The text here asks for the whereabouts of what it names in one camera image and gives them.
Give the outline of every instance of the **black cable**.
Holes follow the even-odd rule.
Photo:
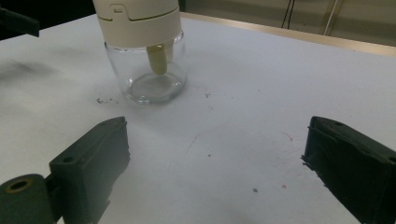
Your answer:
[[[285,24],[286,17],[288,16],[288,12],[289,12],[290,3],[291,3],[291,0],[289,0],[288,9],[286,9],[285,17],[283,18],[282,26],[280,28],[283,28],[283,25]]]
[[[291,9],[290,9],[290,14],[289,14],[289,22],[288,22],[288,30],[290,28],[291,13],[293,13],[293,9],[294,9],[294,1],[295,0],[293,0],[293,3],[291,4]]]

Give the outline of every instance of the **plastic lid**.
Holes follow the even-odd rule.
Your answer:
[[[181,32],[177,0],[93,0],[107,44],[141,48]]]

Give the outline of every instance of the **glass jar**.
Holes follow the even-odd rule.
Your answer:
[[[120,49],[105,43],[121,92],[142,105],[175,98],[187,80],[183,36],[181,32],[160,45],[136,49]]]

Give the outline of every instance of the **white surface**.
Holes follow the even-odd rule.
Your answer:
[[[182,22],[189,80],[165,105],[120,95],[94,16],[1,41],[0,181],[48,175],[125,116],[132,161],[100,223],[358,223],[302,165],[306,127],[337,119],[395,149],[396,58]]]

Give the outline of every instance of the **beige lid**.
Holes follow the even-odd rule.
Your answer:
[[[107,44],[142,48],[181,32],[177,0],[93,0]]]

